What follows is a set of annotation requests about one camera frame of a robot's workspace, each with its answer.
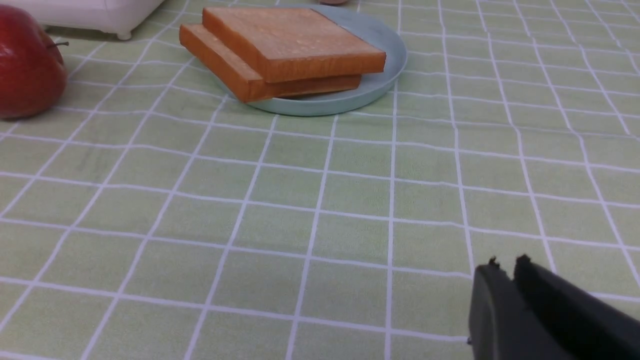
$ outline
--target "bread slice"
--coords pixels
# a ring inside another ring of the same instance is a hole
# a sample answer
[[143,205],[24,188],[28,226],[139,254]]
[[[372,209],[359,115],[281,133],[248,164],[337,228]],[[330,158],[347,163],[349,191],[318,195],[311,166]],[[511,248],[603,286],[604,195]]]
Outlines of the bread slice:
[[182,46],[218,76],[241,102],[352,90],[362,78],[352,75],[270,84],[203,25],[183,24],[179,36]]
[[383,72],[387,54],[308,8],[204,8],[202,24],[268,83]]

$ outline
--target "white appliance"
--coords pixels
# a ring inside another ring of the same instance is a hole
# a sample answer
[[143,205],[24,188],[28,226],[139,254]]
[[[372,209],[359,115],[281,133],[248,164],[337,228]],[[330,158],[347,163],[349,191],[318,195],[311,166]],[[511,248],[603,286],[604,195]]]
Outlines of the white appliance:
[[0,4],[25,9],[42,26],[61,26],[113,33],[131,38],[164,0],[0,0]]

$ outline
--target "red apple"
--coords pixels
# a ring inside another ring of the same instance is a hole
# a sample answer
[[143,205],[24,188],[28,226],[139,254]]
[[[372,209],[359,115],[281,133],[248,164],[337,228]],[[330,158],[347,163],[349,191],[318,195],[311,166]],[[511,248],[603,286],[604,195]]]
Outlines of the red apple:
[[0,5],[0,119],[32,117],[58,102],[67,86],[62,44],[28,12]]

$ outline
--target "light blue plate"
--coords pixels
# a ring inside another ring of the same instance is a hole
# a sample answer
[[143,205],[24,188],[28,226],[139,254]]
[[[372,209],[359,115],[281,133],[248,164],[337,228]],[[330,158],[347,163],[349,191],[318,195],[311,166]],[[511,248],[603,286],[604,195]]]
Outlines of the light blue plate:
[[[311,8],[323,14],[352,34],[387,53],[385,71],[366,74],[357,89],[331,94],[312,95],[304,99],[270,99],[249,102],[254,108],[281,115],[309,117],[344,113],[361,108],[385,95],[407,61],[407,51],[402,38],[382,21],[351,10],[323,5],[287,5],[288,8]],[[231,91],[214,76],[214,80],[229,95]]]

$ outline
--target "apple stem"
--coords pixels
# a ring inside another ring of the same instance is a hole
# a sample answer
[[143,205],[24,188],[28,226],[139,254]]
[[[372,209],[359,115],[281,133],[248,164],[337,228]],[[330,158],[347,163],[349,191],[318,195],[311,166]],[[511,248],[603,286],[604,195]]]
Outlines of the apple stem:
[[68,41],[65,41],[65,42],[56,42],[55,44],[51,44],[51,45],[47,46],[47,49],[50,49],[50,48],[52,48],[52,47],[61,46],[61,45],[69,46],[69,42],[68,42]]

